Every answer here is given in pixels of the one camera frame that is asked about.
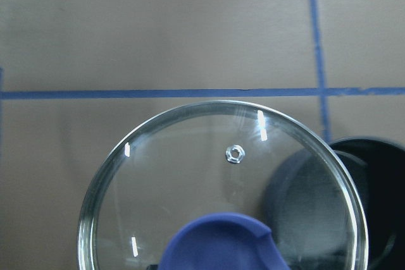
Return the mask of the glass pot lid purple knob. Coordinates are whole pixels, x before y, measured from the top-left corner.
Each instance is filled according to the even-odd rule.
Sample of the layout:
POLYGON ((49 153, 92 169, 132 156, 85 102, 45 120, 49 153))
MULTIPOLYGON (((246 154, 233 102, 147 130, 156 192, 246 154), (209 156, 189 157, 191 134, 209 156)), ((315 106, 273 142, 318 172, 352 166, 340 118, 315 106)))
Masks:
POLYGON ((366 269, 368 230, 338 154, 300 122, 240 101, 163 112, 91 181, 79 269, 366 269))

